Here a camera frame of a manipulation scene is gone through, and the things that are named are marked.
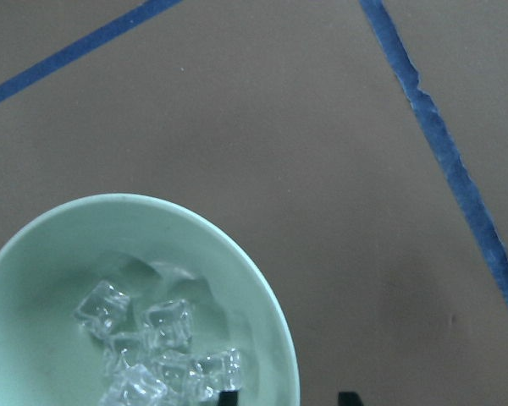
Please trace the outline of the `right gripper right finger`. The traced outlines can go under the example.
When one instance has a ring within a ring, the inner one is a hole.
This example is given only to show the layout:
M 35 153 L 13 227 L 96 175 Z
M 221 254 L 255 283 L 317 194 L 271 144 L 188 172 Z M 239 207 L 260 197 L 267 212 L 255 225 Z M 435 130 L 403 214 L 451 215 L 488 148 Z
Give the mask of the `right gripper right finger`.
M 357 392 L 339 392 L 337 402 L 339 406 L 362 406 L 362 399 Z

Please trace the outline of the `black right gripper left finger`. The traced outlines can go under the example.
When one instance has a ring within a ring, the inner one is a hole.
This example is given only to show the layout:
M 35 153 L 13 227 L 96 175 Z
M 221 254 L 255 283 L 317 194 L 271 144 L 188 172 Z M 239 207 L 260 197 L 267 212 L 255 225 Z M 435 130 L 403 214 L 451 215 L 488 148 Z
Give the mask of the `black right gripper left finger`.
M 237 406 L 239 404 L 239 392 L 234 391 L 222 391 L 218 395 L 218 406 Z

